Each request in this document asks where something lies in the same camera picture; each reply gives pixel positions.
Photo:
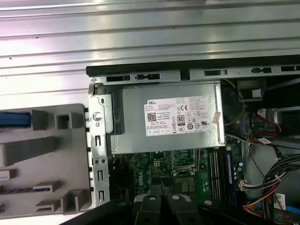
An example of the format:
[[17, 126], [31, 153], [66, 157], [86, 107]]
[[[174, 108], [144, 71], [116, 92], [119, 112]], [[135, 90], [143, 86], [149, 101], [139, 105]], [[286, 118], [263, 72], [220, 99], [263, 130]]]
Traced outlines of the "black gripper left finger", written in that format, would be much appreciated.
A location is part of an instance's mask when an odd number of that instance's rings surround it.
[[133, 202], [115, 199], [95, 207], [64, 225], [158, 225], [162, 202], [162, 181], [151, 179], [151, 192], [137, 195]]

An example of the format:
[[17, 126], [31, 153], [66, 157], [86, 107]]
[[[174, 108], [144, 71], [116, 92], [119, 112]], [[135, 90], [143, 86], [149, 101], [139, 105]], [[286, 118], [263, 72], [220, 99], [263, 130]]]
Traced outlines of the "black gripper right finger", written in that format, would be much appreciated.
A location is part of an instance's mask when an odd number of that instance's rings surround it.
[[208, 199], [194, 203], [189, 196], [174, 191], [172, 178], [161, 178], [161, 193], [173, 219], [172, 225], [274, 225], [274, 222], [245, 212], [241, 208]]

